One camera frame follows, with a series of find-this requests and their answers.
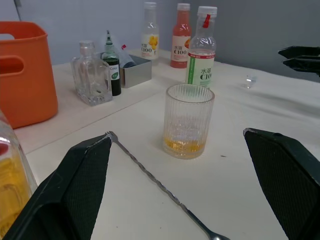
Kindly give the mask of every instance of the stainless steel box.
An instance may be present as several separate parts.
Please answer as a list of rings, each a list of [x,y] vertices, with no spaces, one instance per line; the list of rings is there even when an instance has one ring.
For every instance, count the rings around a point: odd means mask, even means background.
[[[142,57],[130,55],[136,66],[120,68],[121,86],[125,89],[146,82],[152,78],[152,62]]]

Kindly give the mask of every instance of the orange plastic basket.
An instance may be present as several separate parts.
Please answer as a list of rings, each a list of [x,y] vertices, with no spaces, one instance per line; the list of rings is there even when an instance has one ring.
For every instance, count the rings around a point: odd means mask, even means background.
[[[47,42],[33,22],[0,21],[0,108],[15,128],[45,121],[58,111]]]

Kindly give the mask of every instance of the ribbed glass tumbler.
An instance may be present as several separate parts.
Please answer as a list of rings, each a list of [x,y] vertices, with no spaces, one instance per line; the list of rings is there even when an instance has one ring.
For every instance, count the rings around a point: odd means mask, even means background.
[[[206,145],[215,94],[208,88],[179,84],[166,90],[163,148],[179,159],[200,156]]]

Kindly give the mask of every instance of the green bottle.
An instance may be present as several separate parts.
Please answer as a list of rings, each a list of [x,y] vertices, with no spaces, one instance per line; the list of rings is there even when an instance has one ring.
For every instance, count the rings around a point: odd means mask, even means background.
[[[105,53],[102,54],[102,60],[109,64],[111,75],[112,96],[121,94],[119,56],[115,53],[109,30],[106,31],[106,42],[104,45]]]

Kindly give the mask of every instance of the pink juice bottle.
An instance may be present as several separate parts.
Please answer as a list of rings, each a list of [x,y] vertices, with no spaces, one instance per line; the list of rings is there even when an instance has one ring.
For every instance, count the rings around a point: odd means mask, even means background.
[[[191,27],[189,25],[190,4],[178,3],[176,25],[173,28],[170,66],[185,69],[188,63]]]

